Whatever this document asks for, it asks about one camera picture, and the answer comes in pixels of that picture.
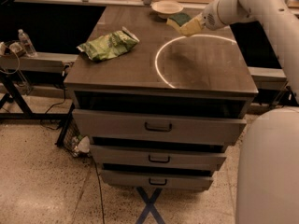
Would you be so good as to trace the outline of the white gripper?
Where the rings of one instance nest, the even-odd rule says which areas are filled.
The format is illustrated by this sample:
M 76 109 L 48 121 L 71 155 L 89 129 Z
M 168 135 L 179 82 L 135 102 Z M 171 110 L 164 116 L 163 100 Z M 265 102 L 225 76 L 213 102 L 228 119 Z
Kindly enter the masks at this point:
M 180 27 L 184 36 L 199 34 L 206 26 L 210 30 L 217 30 L 228 25 L 230 9 L 225 0 L 215 0 L 208 4 L 202 12 L 202 17 L 196 16 Z

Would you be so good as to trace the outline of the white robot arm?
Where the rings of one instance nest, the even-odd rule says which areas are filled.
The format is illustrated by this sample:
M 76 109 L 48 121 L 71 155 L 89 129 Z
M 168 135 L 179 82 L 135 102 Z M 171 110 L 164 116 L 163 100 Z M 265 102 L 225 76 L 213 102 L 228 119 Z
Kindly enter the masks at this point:
M 261 87 L 299 93 L 299 20 L 288 0 L 215 0 L 181 27 L 184 35 L 256 21 L 279 68 L 252 68 Z M 273 109 L 254 120 L 240 151 L 235 224 L 299 224 L 299 108 Z

